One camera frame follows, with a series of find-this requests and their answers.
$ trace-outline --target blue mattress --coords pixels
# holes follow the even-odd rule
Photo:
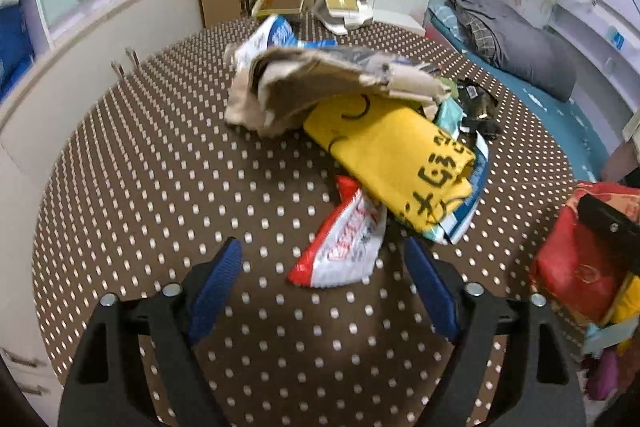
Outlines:
[[[474,55],[464,42],[455,38],[436,17],[431,18],[431,23],[453,47],[483,70],[491,73],[540,118],[542,125],[553,136],[571,163],[577,180],[598,181],[609,154],[591,123],[573,100],[559,102],[516,76],[494,68]]]

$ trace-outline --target snack wrapper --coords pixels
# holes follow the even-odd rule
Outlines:
[[[327,217],[289,273],[294,284],[343,286],[373,272],[386,230],[386,206],[347,176],[336,176],[340,205]]]

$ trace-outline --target plastic packaging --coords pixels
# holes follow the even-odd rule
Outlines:
[[[424,234],[427,239],[441,245],[447,242],[456,245],[471,225],[489,172],[489,147],[479,133],[476,134],[474,153],[476,153],[476,162],[469,176],[469,183],[472,186],[471,194],[458,208],[447,214],[441,222]]]
[[[373,272],[386,230],[386,206],[360,183],[336,176],[340,205],[327,217],[289,273],[294,284],[324,288],[362,281]]]
[[[234,65],[236,69],[248,68],[251,61],[267,48],[297,47],[297,48],[324,48],[337,46],[335,39],[306,42],[299,41],[293,33],[289,22],[282,16],[272,15],[263,22],[251,37],[244,42],[234,53]]]
[[[607,41],[618,51],[622,51],[622,47],[625,45],[625,38],[617,30],[615,26],[609,26],[607,31]]]

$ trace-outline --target drawer handle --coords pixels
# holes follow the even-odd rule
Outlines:
[[[35,396],[42,396],[43,394],[48,394],[49,390],[41,385],[26,385],[24,383],[17,383],[18,389],[22,391],[24,394],[34,394]]]
[[[4,347],[2,348],[2,352],[9,360],[13,363],[17,363],[18,365],[25,365],[27,367],[38,367],[40,365],[37,359],[24,359],[23,357],[15,355],[11,351],[4,349]]]

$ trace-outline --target pegboard table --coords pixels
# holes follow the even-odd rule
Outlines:
[[[259,139],[223,115],[232,79],[229,42],[257,23],[238,20],[149,58],[110,89],[78,126],[44,192],[33,290],[47,351],[63,383],[98,298],[148,296],[237,237],[242,273],[216,330],[196,348],[229,420],[249,425],[411,425],[451,347],[405,274],[406,232],[389,219],[376,269],[364,283],[310,290],[286,274],[338,202],[334,160],[303,131]],[[329,35],[312,20],[305,40]],[[434,247],[465,280],[513,298],[529,294],[533,254],[574,186],[564,154],[512,93],[463,55],[375,23],[342,44],[430,60],[469,76],[500,100],[502,136],[468,234]],[[571,342],[580,330],[566,316]],[[141,341],[159,418],[174,423]],[[471,423],[485,418],[504,355],[496,339]]]

